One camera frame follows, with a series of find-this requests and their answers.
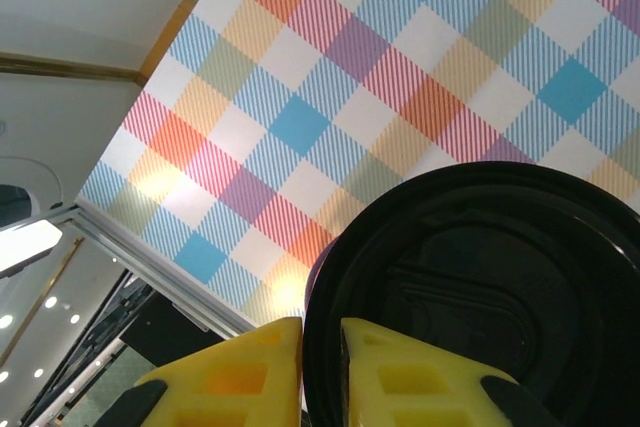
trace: black plastic lid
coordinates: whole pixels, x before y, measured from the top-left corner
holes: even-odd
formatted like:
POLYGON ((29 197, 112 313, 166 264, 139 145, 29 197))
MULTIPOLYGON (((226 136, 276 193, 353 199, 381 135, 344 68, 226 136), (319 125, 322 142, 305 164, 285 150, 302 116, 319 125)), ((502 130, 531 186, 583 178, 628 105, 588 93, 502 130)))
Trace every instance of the black plastic lid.
POLYGON ((340 425, 340 319, 500 368, 563 424, 640 425, 640 218, 578 178, 509 162, 424 174, 367 207, 306 313, 314 426, 340 425))

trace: gold trim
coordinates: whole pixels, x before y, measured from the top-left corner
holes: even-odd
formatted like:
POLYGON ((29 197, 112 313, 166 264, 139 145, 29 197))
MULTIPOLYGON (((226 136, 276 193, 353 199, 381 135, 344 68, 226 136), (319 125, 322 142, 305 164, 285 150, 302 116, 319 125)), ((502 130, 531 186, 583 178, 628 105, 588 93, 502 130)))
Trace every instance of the gold trim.
POLYGON ((64 273, 67 266, 69 265, 69 262, 71 262, 71 259, 76 254, 78 248, 82 245, 83 242, 84 242, 84 237, 78 237, 71 244, 71 248, 58 264, 56 271, 49 278, 49 281, 45 285, 42 293, 40 294, 40 297, 38 297, 35 303, 31 306, 31 309, 29 309, 29 312, 27 312, 27 315, 25 316, 24 320, 20 324, 20 327, 18 327, 18 330, 16 330, 16 333, 13 335, 13 337, 9 341, 9 345, 7 345, 7 348, 2 353, 2 356, 0 356, 0 369, 4 367, 4 364, 9 359, 11 352, 13 352, 13 350, 16 348, 16 345, 18 345, 20 338, 22 337, 24 332, 27 330, 27 327, 29 327, 29 324, 38 313, 38 310, 40 310, 40 307, 42 307, 42 304, 44 303, 45 299, 49 296, 49 292, 51 292, 51 289, 53 289, 53 286, 56 285, 56 283, 60 279, 60 276, 64 273))

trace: white ceiling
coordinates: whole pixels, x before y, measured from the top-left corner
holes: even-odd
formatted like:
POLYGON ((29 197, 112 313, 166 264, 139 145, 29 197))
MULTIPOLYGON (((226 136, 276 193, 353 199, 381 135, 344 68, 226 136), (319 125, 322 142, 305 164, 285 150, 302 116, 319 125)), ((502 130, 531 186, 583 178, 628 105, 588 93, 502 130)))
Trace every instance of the white ceiling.
MULTIPOLYGON (((63 232, 61 242, 49 257, 30 265, 20 277, 12 277, 3 284, 0 317, 13 315, 14 322, 9 328, 0 330, 2 350, 29 310, 30 302, 38 297, 38 289, 42 291, 48 278, 45 273, 55 270, 59 259, 79 236, 73 227, 67 226, 63 232)), ((9 426, 17 425, 123 272, 122 265, 114 263, 89 240, 84 241, 50 293, 58 302, 51 309, 43 306, 38 310, 1 368, 9 372, 9 378, 0 383, 0 422, 8 420, 9 426), (80 321, 71 324, 69 320, 74 314, 80 315, 80 321), (44 374, 36 379, 33 373, 39 368, 44 374)))

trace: ceiling light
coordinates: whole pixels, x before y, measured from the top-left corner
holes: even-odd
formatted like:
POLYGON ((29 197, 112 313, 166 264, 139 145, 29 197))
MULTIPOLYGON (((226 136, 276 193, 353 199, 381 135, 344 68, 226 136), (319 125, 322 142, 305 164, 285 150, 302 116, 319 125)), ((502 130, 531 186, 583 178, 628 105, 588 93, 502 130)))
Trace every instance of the ceiling light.
POLYGON ((62 231, 47 220, 39 220, 0 232, 0 273, 47 253, 60 241, 62 231))
POLYGON ((13 322, 12 315, 3 315, 2 317, 0 317, 0 329, 6 329, 7 327, 9 327, 11 322, 13 322))
POLYGON ((51 307, 53 307, 54 305, 56 305, 56 302, 58 302, 58 298, 57 297, 49 297, 47 299, 47 301, 44 303, 44 306, 47 309, 50 309, 51 307))

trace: recessed light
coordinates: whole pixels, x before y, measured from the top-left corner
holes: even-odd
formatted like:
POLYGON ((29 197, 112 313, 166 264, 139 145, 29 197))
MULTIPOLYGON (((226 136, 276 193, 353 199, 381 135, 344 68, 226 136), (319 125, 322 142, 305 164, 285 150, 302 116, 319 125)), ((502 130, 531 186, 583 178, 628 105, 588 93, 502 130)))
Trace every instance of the recessed light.
POLYGON ((56 305, 56 302, 58 302, 58 298, 57 297, 49 297, 47 299, 47 301, 44 303, 44 306, 47 309, 50 309, 51 307, 53 307, 54 305, 56 305))
POLYGON ((3 315, 0 317, 0 329, 6 329, 13 322, 13 315, 3 315))

